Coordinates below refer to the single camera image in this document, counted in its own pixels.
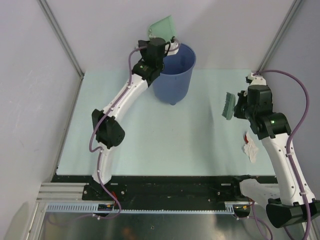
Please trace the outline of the light green plastic dustpan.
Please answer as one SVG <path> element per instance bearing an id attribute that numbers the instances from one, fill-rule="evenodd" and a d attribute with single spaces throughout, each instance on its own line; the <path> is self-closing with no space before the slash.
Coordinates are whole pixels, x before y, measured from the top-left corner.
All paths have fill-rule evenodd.
<path id="1" fill-rule="evenodd" d="M 173 17 L 169 15 L 155 23 L 152 23 L 147 30 L 147 36 L 149 39 L 162 38 L 166 42 L 177 37 L 178 35 Z"/>

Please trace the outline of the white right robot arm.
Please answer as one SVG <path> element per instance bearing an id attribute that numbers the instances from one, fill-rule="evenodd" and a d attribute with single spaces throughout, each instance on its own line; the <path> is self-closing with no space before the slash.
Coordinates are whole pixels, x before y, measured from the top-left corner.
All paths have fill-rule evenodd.
<path id="1" fill-rule="evenodd" d="M 249 120 L 251 130 L 270 158 L 279 190 L 266 187 L 250 175 L 242 175 L 234 178 L 231 196 L 237 201 L 250 198 L 264 207 L 275 228 L 306 222 L 306 207 L 312 219 L 318 217 L 320 202 L 302 174 L 293 144 L 287 143 L 291 128 L 286 116 L 273 111 L 271 89 L 267 85 L 250 85 L 237 95 L 234 116 Z"/>

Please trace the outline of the light green hand brush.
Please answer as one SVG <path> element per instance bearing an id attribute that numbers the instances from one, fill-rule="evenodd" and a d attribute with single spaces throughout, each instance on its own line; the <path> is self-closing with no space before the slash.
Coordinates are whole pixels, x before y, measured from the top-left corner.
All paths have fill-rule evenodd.
<path id="1" fill-rule="evenodd" d="M 236 96 L 233 93 L 227 92 L 225 97 L 225 105 L 222 111 L 222 116 L 226 120 L 231 120 L 234 115 L 234 107 L 236 105 Z"/>

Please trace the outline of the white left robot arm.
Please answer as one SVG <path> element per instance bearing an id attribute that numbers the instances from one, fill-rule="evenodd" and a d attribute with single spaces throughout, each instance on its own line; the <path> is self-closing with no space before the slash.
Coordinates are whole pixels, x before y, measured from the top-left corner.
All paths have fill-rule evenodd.
<path id="1" fill-rule="evenodd" d="M 165 68 L 164 58 L 176 54 L 179 47 L 175 37 L 169 41 L 160 37 L 139 40 L 133 52 L 139 52 L 141 58 L 135 65 L 128 65 L 128 80 L 106 107 L 93 110 L 89 151 L 98 152 L 97 167 L 92 175 L 93 194 L 98 199 L 105 200 L 111 193 L 107 183 L 112 178 L 113 153 L 126 136 L 121 126 L 123 117 L 135 100 L 160 76 Z"/>

